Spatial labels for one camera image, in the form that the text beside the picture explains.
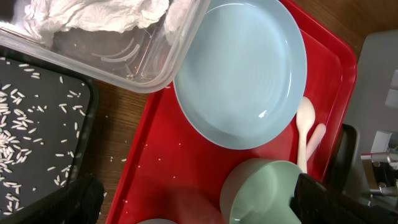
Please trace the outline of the green bowl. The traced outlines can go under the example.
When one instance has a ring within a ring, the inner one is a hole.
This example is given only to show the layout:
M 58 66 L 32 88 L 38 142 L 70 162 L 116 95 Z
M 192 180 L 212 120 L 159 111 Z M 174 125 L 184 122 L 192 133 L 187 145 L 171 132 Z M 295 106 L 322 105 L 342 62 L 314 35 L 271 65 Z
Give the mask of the green bowl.
M 289 161 L 248 159 L 227 176 L 220 193 L 226 223 L 301 223 L 290 207 L 301 169 Z

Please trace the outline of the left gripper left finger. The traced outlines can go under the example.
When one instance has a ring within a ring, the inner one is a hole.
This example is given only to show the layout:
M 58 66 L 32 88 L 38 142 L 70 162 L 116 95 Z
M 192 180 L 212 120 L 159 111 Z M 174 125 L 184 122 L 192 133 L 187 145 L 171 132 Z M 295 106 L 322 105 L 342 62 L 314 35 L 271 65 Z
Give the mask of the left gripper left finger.
M 104 200 L 104 186 L 93 175 L 84 175 L 50 196 L 40 211 L 44 224 L 94 224 Z

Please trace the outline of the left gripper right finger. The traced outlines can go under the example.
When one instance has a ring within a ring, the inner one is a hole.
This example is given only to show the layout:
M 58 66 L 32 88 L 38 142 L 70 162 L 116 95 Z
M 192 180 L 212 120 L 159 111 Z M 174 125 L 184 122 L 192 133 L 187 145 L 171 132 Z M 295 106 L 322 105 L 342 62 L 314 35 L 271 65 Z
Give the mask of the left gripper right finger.
M 397 224 L 396 213 L 355 202 L 304 173 L 298 176 L 290 208 L 303 224 Z

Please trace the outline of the rice and food scraps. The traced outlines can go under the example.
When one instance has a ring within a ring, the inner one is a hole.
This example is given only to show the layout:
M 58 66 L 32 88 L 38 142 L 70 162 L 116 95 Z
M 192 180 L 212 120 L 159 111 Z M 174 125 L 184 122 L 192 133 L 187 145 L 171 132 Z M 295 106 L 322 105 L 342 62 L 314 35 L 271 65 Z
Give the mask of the rice and food scraps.
M 80 79 L 1 57 L 1 217 L 70 182 L 90 98 Z

